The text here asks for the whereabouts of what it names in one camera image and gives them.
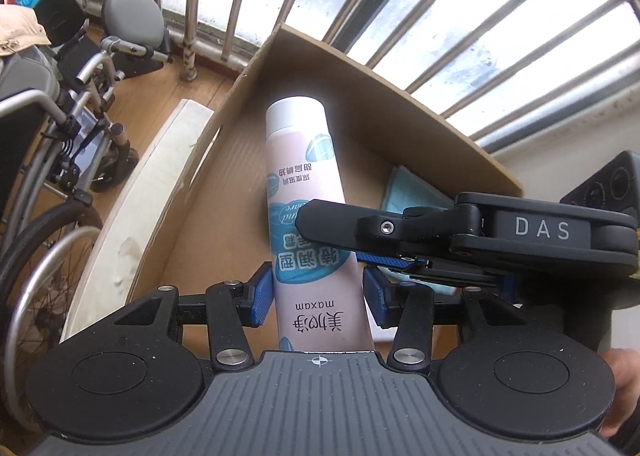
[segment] wheelchair tire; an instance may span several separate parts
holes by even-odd
[[[102,228],[102,220],[94,207],[69,200],[51,207],[32,220],[0,260],[0,324],[3,340],[8,324],[7,301],[24,266],[47,239],[71,224]]]
[[[110,173],[113,172],[113,164],[117,161],[117,157],[113,159],[113,156],[110,153],[105,155],[104,158],[100,161],[96,175],[97,179],[94,180],[94,182],[91,184],[91,190],[93,192],[108,191],[112,187],[116,187],[117,185],[121,184],[123,181],[129,178],[129,175],[138,165],[138,162],[140,162],[140,156],[138,152],[132,147],[129,150],[129,155],[127,156],[127,167],[124,169],[122,176],[112,176],[110,175]]]

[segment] wheelchair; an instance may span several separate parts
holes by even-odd
[[[86,35],[88,20],[75,0],[41,0],[34,10],[50,47],[13,54],[0,71],[0,394],[27,430],[38,428],[24,376],[60,341],[102,227],[91,192],[120,184],[138,163],[124,127],[107,116],[114,91],[124,78],[170,61],[152,0],[105,0],[100,46]],[[42,189],[63,202],[33,216]]]

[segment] metal bolt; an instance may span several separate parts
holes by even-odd
[[[394,353],[394,359],[401,364],[420,364],[424,360],[424,353],[416,348],[402,348]]]
[[[380,226],[380,232],[383,234],[391,234],[394,231],[394,225],[390,221],[383,221]]]
[[[247,362],[247,360],[249,360],[249,355],[242,350],[230,348],[219,352],[218,355],[216,355],[216,360],[225,366],[238,366],[243,362]]]

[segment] beige cloth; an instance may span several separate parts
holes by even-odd
[[[33,45],[50,45],[33,9],[0,4],[0,58]]]

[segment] white cap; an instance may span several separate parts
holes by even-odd
[[[269,106],[267,137],[291,126],[312,129],[315,133],[328,133],[322,103],[311,97],[287,97]]]

